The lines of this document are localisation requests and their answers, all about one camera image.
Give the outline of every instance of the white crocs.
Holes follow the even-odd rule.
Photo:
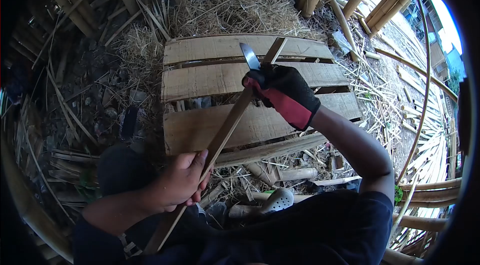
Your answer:
[[[286,188],[279,188],[270,195],[261,206],[260,214],[280,211],[293,205],[293,193]]]

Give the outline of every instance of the wooden pallet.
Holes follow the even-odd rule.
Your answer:
[[[165,46],[164,65],[195,66],[166,70],[162,77],[161,99],[164,103],[211,95],[235,94],[243,90],[242,78],[249,70],[240,58],[239,42],[248,43],[257,55],[265,55],[276,36],[222,35],[172,40]],[[319,41],[288,38],[280,56],[294,58],[277,64],[292,66],[302,74],[311,88],[321,87],[317,97],[329,109],[352,121],[361,121],[357,99],[339,66],[333,64],[328,47]],[[305,62],[320,59],[323,63]],[[216,64],[206,61],[215,60]],[[169,156],[198,151],[218,132],[233,105],[213,106],[167,113],[163,117],[165,152]],[[319,133],[298,134],[273,108],[251,104],[220,154],[217,167],[241,165],[295,151],[325,142]]]

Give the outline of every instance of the glove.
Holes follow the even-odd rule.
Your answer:
[[[305,131],[320,107],[320,100],[293,67],[262,64],[260,70],[250,70],[243,78],[244,87],[268,108],[275,110],[298,131]]]

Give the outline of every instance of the hand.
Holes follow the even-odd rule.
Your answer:
[[[200,182],[208,150],[199,153],[180,154],[173,164],[153,183],[142,189],[146,208],[153,214],[172,212],[177,205],[192,206],[200,202],[200,195],[207,187],[213,168]]]
[[[263,104],[275,110],[299,131],[307,130],[320,107],[320,100],[294,67],[262,64],[243,78],[244,87],[253,87]]]

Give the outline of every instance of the sky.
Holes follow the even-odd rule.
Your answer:
[[[443,28],[438,31],[438,36],[440,36],[443,50],[448,53],[453,49],[452,46],[455,46],[456,50],[462,54],[462,45],[460,43],[459,32],[455,27],[455,23],[453,22],[447,6],[442,0],[431,0],[431,2],[437,11],[441,25],[443,26]]]

